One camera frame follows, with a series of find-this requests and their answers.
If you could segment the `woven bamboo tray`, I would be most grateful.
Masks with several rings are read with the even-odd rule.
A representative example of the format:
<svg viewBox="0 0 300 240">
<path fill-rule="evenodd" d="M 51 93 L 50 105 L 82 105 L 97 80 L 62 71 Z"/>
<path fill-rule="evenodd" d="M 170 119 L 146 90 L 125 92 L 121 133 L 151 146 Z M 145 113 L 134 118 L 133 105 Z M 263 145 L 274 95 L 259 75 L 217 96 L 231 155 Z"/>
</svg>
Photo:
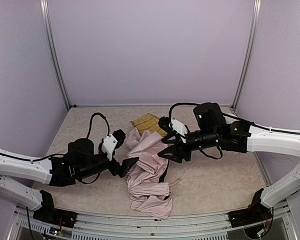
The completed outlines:
<svg viewBox="0 0 300 240">
<path fill-rule="evenodd" d="M 142 136 L 145 131 L 150 133 L 158 132 L 162 137 L 165 137 L 168 133 L 159 126 L 159 117 L 147 113 L 144 116 L 131 121 L 134 128 L 137 128 L 139 134 Z"/>
</svg>

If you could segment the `aluminium corner post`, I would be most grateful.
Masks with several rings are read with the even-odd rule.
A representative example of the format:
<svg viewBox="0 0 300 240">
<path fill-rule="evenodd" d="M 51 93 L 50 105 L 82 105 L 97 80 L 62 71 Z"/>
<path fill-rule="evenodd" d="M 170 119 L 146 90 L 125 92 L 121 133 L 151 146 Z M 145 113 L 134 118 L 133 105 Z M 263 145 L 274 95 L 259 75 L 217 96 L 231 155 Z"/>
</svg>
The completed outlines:
<svg viewBox="0 0 300 240">
<path fill-rule="evenodd" d="M 53 36 L 53 28 L 52 23 L 50 19 L 50 12 L 49 12 L 49 4 L 47 0 L 40 0 L 40 8 L 41 8 L 41 14 L 43 19 L 43 25 L 45 29 L 45 34 L 47 37 L 48 42 L 48 48 L 53 64 L 53 69 L 56 75 L 57 84 L 61 93 L 61 97 L 65 106 L 65 109 L 69 111 L 72 107 L 71 101 L 66 89 L 66 85 L 62 76 L 62 71 L 58 59 L 57 49 L 54 42 L 54 36 Z"/>
<path fill-rule="evenodd" d="M 261 0 L 255 0 L 253 2 L 253 11 L 252 11 L 252 18 L 251 18 L 248 40 L 247 40 L 247 47 L 246 47 L 243 64 L 239 76 L 239 82 L 231 105 L 231 108 L 234 112 L 238 110 L 240 99 L 243 94 L 244 86 L 247 80 L 249 66 L 253 55 L 255 39 L 258 31 L 261 7 L 262 7 Z"/>
</svg>

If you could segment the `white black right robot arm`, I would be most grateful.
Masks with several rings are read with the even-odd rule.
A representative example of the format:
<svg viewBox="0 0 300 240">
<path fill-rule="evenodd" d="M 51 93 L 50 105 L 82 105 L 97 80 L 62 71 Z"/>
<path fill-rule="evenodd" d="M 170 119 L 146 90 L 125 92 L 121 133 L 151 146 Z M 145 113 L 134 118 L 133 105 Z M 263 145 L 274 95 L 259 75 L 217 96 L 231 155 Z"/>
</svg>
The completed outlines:
<svg viewBox="0 0 300 240">
<path fill-rule="evenodd" d="M 176 163 L 190 161 L 193 151 L 205 153 L 216 147 L 237 153 L 268 152 L 300 158 L 300 130 L 266 127 L 254 122 L 223 113 L 218 103 L 192 103 L 199 129 L 189 131 L 182 122 L 161 117 L 158 125 L 167 135 L 162 139 L 167 144 L 157 155 Z M 270 209 L 286 197 L 300 190 L 300 162 L 287 175 L 268 187 L 257 191 L 248 209 Z"/>
</svg>

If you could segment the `left aluminium corner post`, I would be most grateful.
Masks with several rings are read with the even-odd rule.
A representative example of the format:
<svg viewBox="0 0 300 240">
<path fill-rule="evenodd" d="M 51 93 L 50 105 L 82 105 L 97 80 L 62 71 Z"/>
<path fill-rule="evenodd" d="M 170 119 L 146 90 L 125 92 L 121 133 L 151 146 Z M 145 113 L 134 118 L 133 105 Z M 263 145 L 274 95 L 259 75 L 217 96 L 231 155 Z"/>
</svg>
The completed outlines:
<svg viewBox="0 0 300 240">
<path fill-rule="evenodd" d="M 45 29 L 45 34 L 47 37 L 48 42 L 48 48 L 53 64 L 53 69 L 56 75 L 57 84 L 61 93 L 61 97 L 65 106 L 65 109 L 69 111 L 72 107 L 71 101 L 66 89 L 66 85 L 62 76 L 62 71 L 58 59 L 57 49 L 54 42 L 54 36 L 53 36 L 53 28 L 52 23 L 50 19 L 50 12 L 49 12 L 49 4 L 47 0 L 40 0 L 40 8 L 41 8 L 41 14 L 43 19 L 43 25 Z"/>
</svg>

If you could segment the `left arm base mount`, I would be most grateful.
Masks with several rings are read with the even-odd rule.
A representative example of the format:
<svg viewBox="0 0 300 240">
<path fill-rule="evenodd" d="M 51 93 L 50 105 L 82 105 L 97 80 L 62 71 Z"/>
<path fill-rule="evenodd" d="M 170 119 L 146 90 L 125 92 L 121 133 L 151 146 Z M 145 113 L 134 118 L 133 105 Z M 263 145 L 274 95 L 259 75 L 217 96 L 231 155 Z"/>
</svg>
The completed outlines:
<svg viewBox="0 0 300 240">
<path fill-rule="evenodd" d="M 40 208 L 33 212 L 33 218 L 44 223 L 73 229 L 78 214 L 74 211 L 56 208 L 50 193 L 45 190 L 40 190 L 39 192 L 42 201 Z"/>
</svg>

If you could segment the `pink folding umbrella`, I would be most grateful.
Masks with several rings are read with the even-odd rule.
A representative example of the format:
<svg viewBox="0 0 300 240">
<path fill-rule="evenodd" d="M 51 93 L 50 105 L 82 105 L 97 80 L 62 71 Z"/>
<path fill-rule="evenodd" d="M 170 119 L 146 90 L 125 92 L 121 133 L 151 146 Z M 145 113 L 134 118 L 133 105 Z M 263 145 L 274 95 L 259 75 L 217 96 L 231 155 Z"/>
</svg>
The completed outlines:
<svg viewBox="0 0 300 240">
<path fill-rule="evenodd" d="M 130 208 L 157 219 L 167 219 L 173 209 L 170 188 L 179 183 L 165 182 L 169 160 L 158 156 L 168 145 L 161 142 L 158 132 L 146 130 L 140 134 L 135 127 L 127 137 L 128 159 L 138 158 L 126 175 L 127 190 L 131 199 Z"/>
</svg>

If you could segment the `aluminium front rail frame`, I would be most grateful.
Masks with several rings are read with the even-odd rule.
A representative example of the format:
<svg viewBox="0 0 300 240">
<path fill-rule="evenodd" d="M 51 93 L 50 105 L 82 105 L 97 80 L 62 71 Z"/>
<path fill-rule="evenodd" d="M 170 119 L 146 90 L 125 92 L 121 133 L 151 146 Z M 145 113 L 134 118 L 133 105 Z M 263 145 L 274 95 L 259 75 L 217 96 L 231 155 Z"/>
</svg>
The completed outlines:
<svg viewBox="0 0 300 240">
<path fill-rule="evenodd" d="M 292 213 L 283 200 L 274 216 L 233 227 L 225 211 L 171 216 L 158 219 L 78 212 L 72 227 L 57 226 L 32 218 L 32 212 L 17 206 L 7 240 L 298 240 Z"/>
</svg>

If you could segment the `right aluminium corner post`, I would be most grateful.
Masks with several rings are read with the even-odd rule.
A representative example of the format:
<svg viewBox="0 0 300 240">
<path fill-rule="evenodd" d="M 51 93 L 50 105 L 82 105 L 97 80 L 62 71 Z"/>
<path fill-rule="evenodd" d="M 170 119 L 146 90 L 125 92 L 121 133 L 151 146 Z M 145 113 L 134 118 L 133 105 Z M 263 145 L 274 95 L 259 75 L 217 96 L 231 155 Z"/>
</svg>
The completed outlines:
<svg viewBox="0 0 300 240">
<path fill-rule="evenodd" d="M 261 7 L 262 7 L 261 0 L 255 0 L 253 2 L 253 11 L 252 11 L 252 18 L 251 18 L 248 40 L 247 40 L 247 47 L 246 47 L 243 64 L 239 76 L 239 82 L 231 105 L 231 108 L 234 112 L 238 110 L 240 99 L 243 94 L 244 86 L 247 80 L 249 66 L 253 55 L 255 39 L 258 31 Z"/>
</svg>

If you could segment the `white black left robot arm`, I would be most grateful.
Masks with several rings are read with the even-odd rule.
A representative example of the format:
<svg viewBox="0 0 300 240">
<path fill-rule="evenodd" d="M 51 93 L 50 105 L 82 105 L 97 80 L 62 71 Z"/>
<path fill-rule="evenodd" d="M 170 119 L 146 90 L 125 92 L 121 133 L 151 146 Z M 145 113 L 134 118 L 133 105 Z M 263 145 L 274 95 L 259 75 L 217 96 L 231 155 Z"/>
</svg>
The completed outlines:
<svg viewBox="0 0 300 240">
<path fill-rule="evenodd" d="M 50 193 L 28 187 L 18 178 L 31 180 L 53 187 L 67 187 L 76 182 L 85 184 L 91 176 L 99 177 L 108 170 L 113 176 L 125 177 L 138 162 L 138 157 L 122 162 L 114 158 L 120 143 L 109 135 L 101 144 L 99 153 L 94 153 L 94 143 L 88 138 L 70 142 L 65 154 L 51 154 L 42 158 L 8 152 L 0 148 L 0 194 L 32 211 L 42 208 L 53 209 Z"/>
</svg>

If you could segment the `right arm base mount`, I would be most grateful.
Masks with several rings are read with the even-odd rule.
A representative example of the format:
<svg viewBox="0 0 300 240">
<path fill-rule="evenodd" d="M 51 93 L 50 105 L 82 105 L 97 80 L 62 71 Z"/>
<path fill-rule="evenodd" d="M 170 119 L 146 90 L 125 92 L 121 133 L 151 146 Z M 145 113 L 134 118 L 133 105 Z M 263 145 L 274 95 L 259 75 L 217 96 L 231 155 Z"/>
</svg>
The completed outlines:
<svg viewBox="0 0 300 240">
<path fill-rule="evenodd" d="M 267 208 L 261 204 L 263 190 L 261 188 L 254 194 L 252 202 L 247 208 L 233 210 L 228 213 L 232 228 L 258 223 L 273 217 L 272 208 Z"/>
</svg>

